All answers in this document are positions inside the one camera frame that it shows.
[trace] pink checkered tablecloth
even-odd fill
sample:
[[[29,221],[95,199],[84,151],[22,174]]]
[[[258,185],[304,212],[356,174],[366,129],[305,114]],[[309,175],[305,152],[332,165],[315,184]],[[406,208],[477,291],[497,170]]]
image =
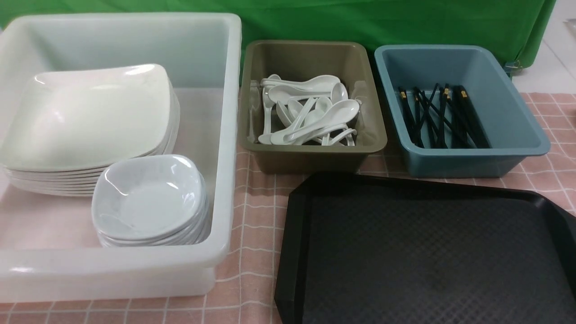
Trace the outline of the pink checkered tablecloth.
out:
[[[432,179],[533,190],[575,214],[576,95],[523,94],[552,149],[501,179]],[[395,136],[367,158],[360,174],[409,178]],[[280,324],[272,299],[288,194],[305,176],[265,175],[238,147],[230,252],[206,296],[0,304],[0,324]]]

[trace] black plastic tray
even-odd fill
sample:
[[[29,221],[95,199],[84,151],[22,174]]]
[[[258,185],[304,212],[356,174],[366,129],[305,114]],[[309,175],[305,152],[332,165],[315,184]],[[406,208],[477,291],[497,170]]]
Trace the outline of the black plastic tray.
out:
[[[576,323],[573,217],[531,191],[315,174],[291,194],[283,324]]]

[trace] square white bowl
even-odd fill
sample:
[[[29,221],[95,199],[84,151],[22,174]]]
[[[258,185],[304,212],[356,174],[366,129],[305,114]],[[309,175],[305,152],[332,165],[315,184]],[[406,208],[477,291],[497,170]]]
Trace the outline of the square white bowl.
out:
[[[180,126],[180,103],[178,102],[178,98],[174,93],[172,86],[170,86],[170,132],[165,135],[162,144],[154,151],[149,152],[147,155],[143,156],[152,156],[152,155],[162,155],[162,154],[171,154],[172,150],[174,150],[174,144],[176,143],[176,137],[178,135],[178,129]],[[91,168],[91,169],[82,169],[82,170],[75,170],[75,171],[62,171],[62,172],[28,172],[28,171],[18,171],[12,169],[6,169],[5,172],[13,179],[19,180],[32,180],[32,181],[72,181],[75,178],[85,178],[87,176],[96,176],[98,177],[102,171],[104,171],[106,167],[98,167],[98,168]]]
[[[146,155],[171,131],[171,93],[156,64],[37,74],[22,93],[0,164],[58,172]]]

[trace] green backdrop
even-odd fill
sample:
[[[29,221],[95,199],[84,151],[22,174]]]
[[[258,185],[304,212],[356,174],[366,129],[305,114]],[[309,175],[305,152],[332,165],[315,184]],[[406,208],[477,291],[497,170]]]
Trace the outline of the green backdrop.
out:
[[[0,24],[28,14],[230,12],[256,39],[474,44],[502,63],[534,61],[555,0],[0,0]]]

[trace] brown plastic tray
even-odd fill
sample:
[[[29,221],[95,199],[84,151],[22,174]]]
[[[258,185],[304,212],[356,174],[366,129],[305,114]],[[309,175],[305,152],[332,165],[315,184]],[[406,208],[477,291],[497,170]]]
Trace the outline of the brown plastic tray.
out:
[[[362,103],[358,117],[349,123],[358,131],[356,146],[259,144],[257,138],[264,129],[260,80],[270,74],[290,81],[305,81],[323,74],[339,77],[351,99]],[[279,125],[274,109],[272,130],[281,129]],[[267,174],[357,171],[366,156],[383,149],[388,142],[366,49],[349,42],[252,42],[244,59],[238,139]]]

